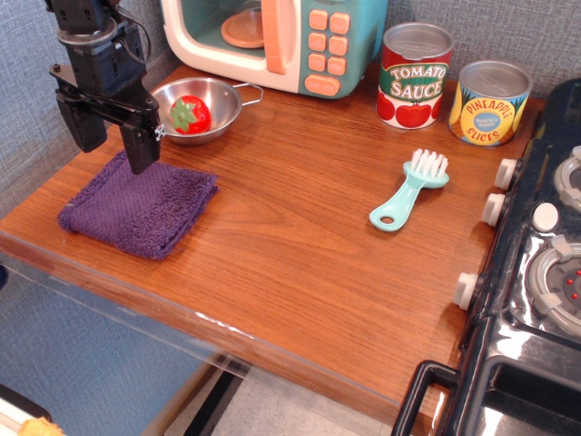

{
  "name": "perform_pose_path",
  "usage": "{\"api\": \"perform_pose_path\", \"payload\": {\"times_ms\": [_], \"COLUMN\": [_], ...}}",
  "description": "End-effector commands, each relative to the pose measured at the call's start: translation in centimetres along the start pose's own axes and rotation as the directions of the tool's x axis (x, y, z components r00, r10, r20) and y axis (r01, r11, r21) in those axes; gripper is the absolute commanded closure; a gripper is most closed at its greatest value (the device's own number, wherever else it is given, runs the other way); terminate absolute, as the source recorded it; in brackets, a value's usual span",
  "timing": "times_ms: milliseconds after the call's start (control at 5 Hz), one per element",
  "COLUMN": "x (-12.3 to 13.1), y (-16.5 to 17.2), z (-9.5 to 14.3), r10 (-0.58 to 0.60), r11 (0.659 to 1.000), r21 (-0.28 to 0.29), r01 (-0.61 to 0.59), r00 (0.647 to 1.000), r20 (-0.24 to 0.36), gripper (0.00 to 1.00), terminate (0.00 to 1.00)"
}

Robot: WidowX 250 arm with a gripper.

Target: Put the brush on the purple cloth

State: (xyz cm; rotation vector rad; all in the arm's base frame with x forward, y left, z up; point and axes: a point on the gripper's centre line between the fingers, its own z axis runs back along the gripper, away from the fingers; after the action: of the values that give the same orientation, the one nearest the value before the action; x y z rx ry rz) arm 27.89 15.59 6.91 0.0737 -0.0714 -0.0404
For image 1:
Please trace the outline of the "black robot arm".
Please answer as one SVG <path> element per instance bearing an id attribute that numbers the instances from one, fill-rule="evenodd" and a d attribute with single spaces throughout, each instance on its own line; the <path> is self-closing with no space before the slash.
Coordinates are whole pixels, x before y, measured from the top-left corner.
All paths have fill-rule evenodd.
<path id="1" fill-rule="evenodd" d="M 151 42 L 144 27 L 117 1 L 49 1 L 56 36 L 69 64 L 54 64 L 56 101 L 77 146 L 85 153 L 119 126 L 130 167 L 142 173 L 160 157 L 159 105 L 143 85 Z"/>

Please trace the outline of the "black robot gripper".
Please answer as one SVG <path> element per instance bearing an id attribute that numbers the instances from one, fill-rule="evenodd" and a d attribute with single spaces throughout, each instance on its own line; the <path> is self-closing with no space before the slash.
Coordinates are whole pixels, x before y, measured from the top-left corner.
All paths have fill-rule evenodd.
<path id="1" fill-rule="evenodd" d="M 57 29 L 70 63 L 53 65 L 56 102 L 75 143 L 90 153 L 107 138 L 105 123 L 120 126 L 133 174 L 160 159 L 159 105 L 143 86 L 146 53 L 139 24 L 107 18 L 103 27 L 83 34 Z"/>

